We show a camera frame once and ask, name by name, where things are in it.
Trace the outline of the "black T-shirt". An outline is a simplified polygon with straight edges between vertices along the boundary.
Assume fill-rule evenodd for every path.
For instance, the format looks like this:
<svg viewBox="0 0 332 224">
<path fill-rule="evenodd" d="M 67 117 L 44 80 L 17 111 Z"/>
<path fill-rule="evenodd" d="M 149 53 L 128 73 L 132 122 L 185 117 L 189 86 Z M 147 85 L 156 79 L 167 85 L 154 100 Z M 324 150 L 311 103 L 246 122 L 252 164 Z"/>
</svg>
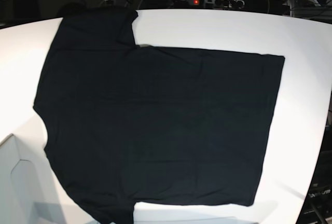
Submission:
<svg viewBox="0 0 332 224">
<path fill-rule="evenodd" d="M 100 223 L 138 202 L 251 206 L 284 57 L 140 47 L 125 8 L 63 18 L 34 110 L 68 196 Z"/>
</svg>

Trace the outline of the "black power strip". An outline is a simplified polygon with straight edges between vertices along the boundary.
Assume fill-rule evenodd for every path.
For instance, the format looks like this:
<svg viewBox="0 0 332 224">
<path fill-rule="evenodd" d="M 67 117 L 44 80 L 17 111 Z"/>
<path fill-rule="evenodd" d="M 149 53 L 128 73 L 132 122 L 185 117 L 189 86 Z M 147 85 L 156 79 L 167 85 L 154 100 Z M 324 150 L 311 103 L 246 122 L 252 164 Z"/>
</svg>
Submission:
<svg viewBox="0 0 332 224">
<path fill-rule="evenodd" d="M 172 8 L 197 8 L 197 9 L 217 9 L 217 10 L 242 10 L 245 2 L 243 0 L 215 0 L 206 2 L 205 0 L 176 0 Z"/>
</svg>

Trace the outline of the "white cardboard box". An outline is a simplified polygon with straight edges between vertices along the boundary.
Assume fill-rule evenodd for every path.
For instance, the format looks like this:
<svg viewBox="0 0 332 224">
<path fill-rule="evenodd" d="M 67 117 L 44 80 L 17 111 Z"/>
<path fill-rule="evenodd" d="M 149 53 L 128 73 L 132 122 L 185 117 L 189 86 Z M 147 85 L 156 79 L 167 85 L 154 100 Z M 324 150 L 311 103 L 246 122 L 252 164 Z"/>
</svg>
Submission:
<svg viewBox="0 0 332 224">
<path fill-rule="evenodd" d="M 60 205 L 46 201 L 35 165 L 21 158 L 12 134 L 1 141 L 1 223 L 66 223 Z"/>
</svg>

